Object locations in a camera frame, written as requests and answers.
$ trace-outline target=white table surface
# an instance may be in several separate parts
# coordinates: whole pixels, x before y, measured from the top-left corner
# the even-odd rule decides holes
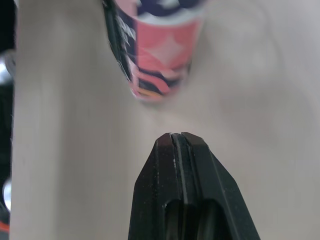
[[[99,0],[24,0],[17,26],[12,240],[125,240],[156,138],[201,136],[264,240],[320,236],[320,2],[214,0],[189,82],[141,104]]]

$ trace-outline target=pink can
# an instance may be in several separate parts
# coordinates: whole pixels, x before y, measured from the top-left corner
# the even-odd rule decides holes
[[[187,77],[205,0],[115,0],[134,96],[160,101]]]

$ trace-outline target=orange object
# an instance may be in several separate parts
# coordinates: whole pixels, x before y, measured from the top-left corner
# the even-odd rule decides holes
[[[0,221],[0,231],[9,233],[9,230],[10,230],[10,226]]]

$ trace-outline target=dark background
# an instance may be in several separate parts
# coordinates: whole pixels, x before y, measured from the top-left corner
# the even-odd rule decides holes
[[[13,0],[0,0],[0,55],[15,48],[16,5]],[[3,208],[3,184],[11,174],[11,125],[13,106],[13,85],[0,85],[0,221],[8,223],[9,214]],[[8,239],[6,233],[0,239]]]

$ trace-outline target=white star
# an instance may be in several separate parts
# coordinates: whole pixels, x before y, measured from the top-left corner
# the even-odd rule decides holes
[[[163,65],[168,66],[171,61],[184,50],[184,46],[177,43],[171,34],[164,42],[153,48],[145,50],[158,59]]]

